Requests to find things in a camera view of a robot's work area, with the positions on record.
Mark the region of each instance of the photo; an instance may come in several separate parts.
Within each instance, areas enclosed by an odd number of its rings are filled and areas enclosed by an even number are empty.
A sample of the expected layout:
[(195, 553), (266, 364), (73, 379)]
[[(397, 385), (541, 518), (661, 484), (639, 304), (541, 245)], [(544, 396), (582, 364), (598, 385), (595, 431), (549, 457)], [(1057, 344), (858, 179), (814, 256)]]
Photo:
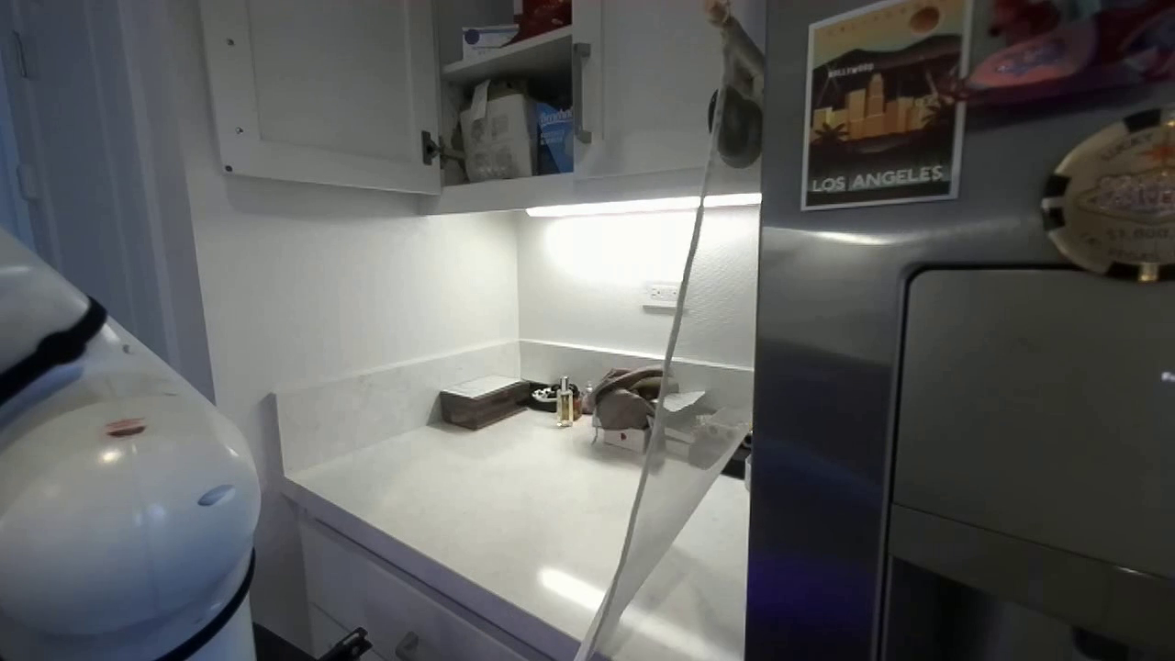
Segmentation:
[(804, 211), (953, 198), (966, 0), (895, 0), (808, 32)]

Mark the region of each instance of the cabinet door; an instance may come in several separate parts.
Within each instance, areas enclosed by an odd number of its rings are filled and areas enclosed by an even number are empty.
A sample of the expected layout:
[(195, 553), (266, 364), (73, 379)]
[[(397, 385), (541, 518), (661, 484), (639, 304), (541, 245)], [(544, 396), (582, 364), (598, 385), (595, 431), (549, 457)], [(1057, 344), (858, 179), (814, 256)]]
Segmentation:
[(431, 0), (202, 0), (227, 174), (435, 195)]
[(693, 176), (705, 168), (719, 32), (703, 0), (577, 0), (588, 45), (588, 176)]
[(303, 521), (303, 554), (315, 617), (315, 649), (328, 649), (350, 627), (368, 627), (374, 657), (527, 661), (522, 649), (453, 615), (435, 594), (315, 521)]

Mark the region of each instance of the refrigerator magnet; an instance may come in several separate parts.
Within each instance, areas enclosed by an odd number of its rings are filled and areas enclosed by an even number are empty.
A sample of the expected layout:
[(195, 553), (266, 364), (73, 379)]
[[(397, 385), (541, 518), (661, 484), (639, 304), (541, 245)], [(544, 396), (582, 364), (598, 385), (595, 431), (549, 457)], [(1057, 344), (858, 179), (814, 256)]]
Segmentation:
[(1142, 109), (1077, 142), (1043, 187), (1043, 231), (1080, 267), (1175, 275), (1175, 109)]
[(814, 23), (801, 205), (955, 198), (966, 51), (966, 0), (894, 0)]

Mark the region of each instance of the bottle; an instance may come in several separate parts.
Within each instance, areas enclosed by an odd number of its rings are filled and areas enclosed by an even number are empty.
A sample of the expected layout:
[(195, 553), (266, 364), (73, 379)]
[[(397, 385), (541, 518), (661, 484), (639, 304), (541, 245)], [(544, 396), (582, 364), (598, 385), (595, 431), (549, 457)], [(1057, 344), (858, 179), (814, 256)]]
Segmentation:
[(577, 424), (577, 393), (567, 379), (560, 382), (560, 393), (554, 393), (554, 414), (562, 425)]

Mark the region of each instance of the white countertop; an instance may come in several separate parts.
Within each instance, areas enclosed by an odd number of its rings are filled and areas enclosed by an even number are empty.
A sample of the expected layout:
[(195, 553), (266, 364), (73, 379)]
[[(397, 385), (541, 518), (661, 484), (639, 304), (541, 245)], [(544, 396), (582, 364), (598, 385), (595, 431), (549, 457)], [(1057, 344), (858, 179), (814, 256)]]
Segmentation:
[[(639, 461), (593, 439), (593, 419), (562, 431), (522, 413), (476, 434), (427, 425), (292, 480), (585, 638), (639, 484)], [(664, 654), (741, 657), (744, 512), (744, 484), (719, 479), (661, 564), (639, 620)]]

